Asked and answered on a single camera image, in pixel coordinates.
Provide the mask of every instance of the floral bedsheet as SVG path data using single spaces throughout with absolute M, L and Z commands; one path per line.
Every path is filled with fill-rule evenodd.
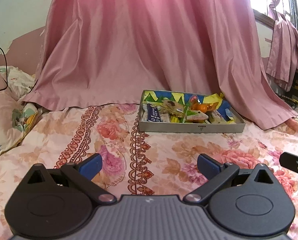
M 12 233 L 4 207 L 34 163 L 59 168 L 95 152 L 103 158 L 93 182 L 121 194 L 179 194 L 206 182 L 196 166 L 200 153 L 241 168 L 266 163 L 296 207 L 289 231 L 298 240 L 298 174 L 279 166 L 279 155 L 298 155 L 298 119 L 263 131 L 246 121 L 241 134 L 143 133 L 137 130 L 137 105 L 90 106 L 43 114 L 22 144 L 0 156 L 0 240 Z

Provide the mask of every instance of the snack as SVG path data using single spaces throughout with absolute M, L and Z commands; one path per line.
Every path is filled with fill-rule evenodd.
M 187 110 L 186 122 L 204 123 L 206 119 L 208 116 L 201 111 Z
M 193 95 L 190 99 L 189 99 L 189 103 L 190 103 L 190 109 L 194 110 L 194 111 L 201 111 L 203 113 L 206 113 L 208 111 L 214 111 L 216 110 L 219 102 L 215 102 L 215 103 L 208 103 L 208 104 L 204 104 L 201 103 L 200 99 L 198 98 L 197 95 Z
M 161 106 L 161 113 L 168 113 L 179 118 L 182 118 L 185 115 L 184 106 L 179 104 L 178 102 L 170 101 L 169 99 L 165 98 L 162 100 L 162 103 L 163 105 Z
M 227 123 L 235 123 L 235 121 L 234 121 L 234 119 L 233 119 L 233 114 L 232 114 L 232 112 L 228 109 L 228 108 L 226 108 L 226 115 L 228 116 L 228 118 L 229 118 L 229 121 L 227 121 Z
M 144 111 L 143 111 L 141 121 L 143 121 L 143 122 L 148 121 L 148 104 L 150 104 L 150 103 L 147 102 L 146 104 L 142 104 L 142 108 Z M 159 116 L 160 116 L 161 122 L 170 122 L 169 114 L 162 114 L 160 106 L 157 106 L 157 109 L 159 111 Z
M 209 121 L 212 124 L 227 123 L 217 110 L 207 112 Z
M 178 122 L 180 122 L 179 117 L 177 117 L 177 116 L 175 116 L 175 115 L 171 115 L 171 116 L 170 116 L 170 122 L 173 122 L 173 123 L 178 123 Z
M 161 122 L 158 108 L 152 104 L 147 104 L 148 109 L 148 122 Z

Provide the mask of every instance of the triangular opening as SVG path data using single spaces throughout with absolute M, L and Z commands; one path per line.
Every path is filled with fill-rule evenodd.
M 52 179 L 54 180 L 54 182 L 58 185 L 58 186 L 65 186 L 65 187 L 69 187 L 69 183 L 68 181 L 61 175 L 57 175 L 57 174 L 50 174 Z
M 36 170 L 33 172 L 31 178 L 28 181 L 28 184 L 40 183 L 40 182 L 45 182 L 45 179 L 43 178 L 41 171 Z
M 267 171 L 265 170 L 258 171 L 258 174 L 255 177 L 255 181 L 261 182 L 261 183 L 273 184 L 271 178 L 269 177 Z

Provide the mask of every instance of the logo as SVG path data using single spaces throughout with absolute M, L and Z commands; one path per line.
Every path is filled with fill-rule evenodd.
M 153 201 L 154 201 L 153 198 L 147 198 L 147 199 L 146 199 L 146 202 L 147 202 L 147 203 L 151 203 L 151 202 L 153 202 Z

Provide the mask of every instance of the orange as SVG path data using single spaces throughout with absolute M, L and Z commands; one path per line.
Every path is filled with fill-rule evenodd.
M 197 107 L 198 107 L 198 103 L 194 103 L 191 105 L 191 110 L 198 110 Z
M 208 107 L 205 104 L 200 104 L 197 106 L 197 111 L 201 111 L 203 113 L 206 113 L 208 110 Z

